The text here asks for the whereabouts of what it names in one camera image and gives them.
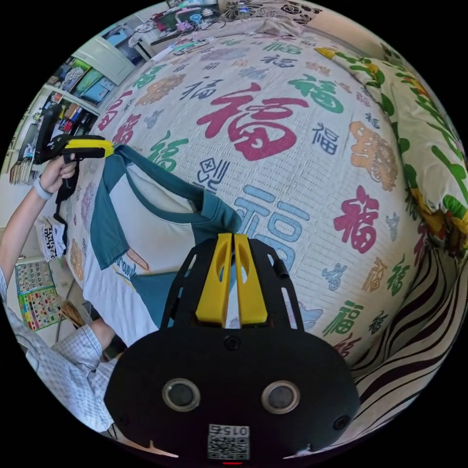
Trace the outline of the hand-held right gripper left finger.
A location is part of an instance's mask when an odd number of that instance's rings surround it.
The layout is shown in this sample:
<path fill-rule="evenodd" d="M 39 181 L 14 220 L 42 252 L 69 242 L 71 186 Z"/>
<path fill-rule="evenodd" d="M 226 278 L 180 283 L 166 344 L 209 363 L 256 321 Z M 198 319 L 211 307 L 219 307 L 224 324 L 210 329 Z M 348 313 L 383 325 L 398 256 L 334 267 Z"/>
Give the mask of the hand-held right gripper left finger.
<path fill-rule="evenodd" d="M 199 322 L 214 326 L 225 326 L 230 293 L 232 263 L 231 233 L 219 234 L 195 312 Z"/>

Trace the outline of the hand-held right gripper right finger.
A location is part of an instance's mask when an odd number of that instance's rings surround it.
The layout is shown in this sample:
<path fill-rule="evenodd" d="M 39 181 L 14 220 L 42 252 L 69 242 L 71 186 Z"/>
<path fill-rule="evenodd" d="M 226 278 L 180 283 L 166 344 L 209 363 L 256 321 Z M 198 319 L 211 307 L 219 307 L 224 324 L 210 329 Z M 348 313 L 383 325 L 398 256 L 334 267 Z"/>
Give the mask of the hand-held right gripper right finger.
<path fill-rule="evenodd" d="M 240 326 L 257 326 L 267 321 L 268 313 L 259 276 L 245 234 L 234 235 L 235 274 Z"/>

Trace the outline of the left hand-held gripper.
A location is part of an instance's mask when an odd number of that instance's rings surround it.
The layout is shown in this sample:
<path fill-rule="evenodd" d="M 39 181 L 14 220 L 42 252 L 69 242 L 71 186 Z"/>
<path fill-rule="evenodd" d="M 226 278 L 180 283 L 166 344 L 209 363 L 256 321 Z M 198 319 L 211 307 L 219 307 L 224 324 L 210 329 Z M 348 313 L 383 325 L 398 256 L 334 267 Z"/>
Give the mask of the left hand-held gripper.
<path fill-rule="evenodd" d="M 86 159 L 106 158 L 113 153 L 114 144 L 101 136 L 61 134 L 53 138 L 38 139 L 35 161 L 37 165 L 43 165 L 58 156 L 75 155 L 77 163 L 75 173 L 70 179 L 62 182 L 56 195 L 56 203 L 62 203 L 70 198 L 76 190 L 80 162 Z"/>

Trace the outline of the person's left hand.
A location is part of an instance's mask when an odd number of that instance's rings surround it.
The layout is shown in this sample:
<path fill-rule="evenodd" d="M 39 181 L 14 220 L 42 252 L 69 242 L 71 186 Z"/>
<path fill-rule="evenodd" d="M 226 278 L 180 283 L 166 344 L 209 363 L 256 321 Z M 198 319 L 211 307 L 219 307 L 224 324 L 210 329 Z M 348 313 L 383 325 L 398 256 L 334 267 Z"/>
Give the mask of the person's left hand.
<path fill-rule="evenodd" d="M 76 170 L 76 155 L 58 156 L 50 160 L 39 178 L 41 188 L 48 194 L 58 191 L 62 182 L 70 179 Z"/>

